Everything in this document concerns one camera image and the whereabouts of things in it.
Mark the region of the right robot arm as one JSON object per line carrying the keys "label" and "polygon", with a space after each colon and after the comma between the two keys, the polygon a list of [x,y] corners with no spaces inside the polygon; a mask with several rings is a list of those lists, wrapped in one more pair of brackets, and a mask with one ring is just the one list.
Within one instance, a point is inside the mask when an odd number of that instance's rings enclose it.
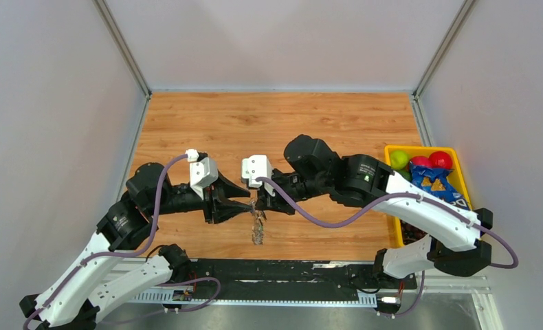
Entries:
{"label": "right robot arm", "polygon": [[372,156],[341,156],[308,135],[290,141],[284,157],[290,173],[275,169],[265,155],[242,161],[242,179],[257,192],[257,210],[302,213],[301,201],[327,195],[343,206],[383,212],[424,232],[414,243],[378,251],[372,269],[378,285],[389,287],[430,269],[468,277],[491,264],[491,245],[482,240],[492,225],[490,211],[453,206]]}

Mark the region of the metal keyring plate with rings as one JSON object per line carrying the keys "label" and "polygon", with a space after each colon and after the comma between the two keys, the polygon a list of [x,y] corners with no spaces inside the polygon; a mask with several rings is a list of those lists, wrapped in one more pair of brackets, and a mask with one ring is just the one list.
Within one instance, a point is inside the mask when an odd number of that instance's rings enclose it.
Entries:
{"label": "metal keyring plate with rings", "polygon": [[254,199],[250,200],[250,207],[250,214],[253,219],[252,242],[254,245],[262,245],[265,236],[264,226],[265,222],[267,221],[267,217],[262,210],[256,209],[256,201]]}

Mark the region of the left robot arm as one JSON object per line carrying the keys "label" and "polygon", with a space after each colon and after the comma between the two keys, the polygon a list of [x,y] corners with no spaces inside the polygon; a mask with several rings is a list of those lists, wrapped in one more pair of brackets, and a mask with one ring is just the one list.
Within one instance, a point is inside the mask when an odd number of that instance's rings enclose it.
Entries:
{"label": "left robot arm", "polygon": [[24,329],[95,329],[119,306],[146,289],[172,283],[191,285],[190,259],[178,245],[158,249],[138,268],[105,281],[121,261],[146,253],[155,239],[160,215],[200,211],[216,224],[247,212],[241,202],[249,192],[225,178],[206,154],[188,158],[190,176],[174,185],[168,165],[141,165],[126,190],[101,218],[89,242],[63,275],[40,294],[25,296],[19,306]]}

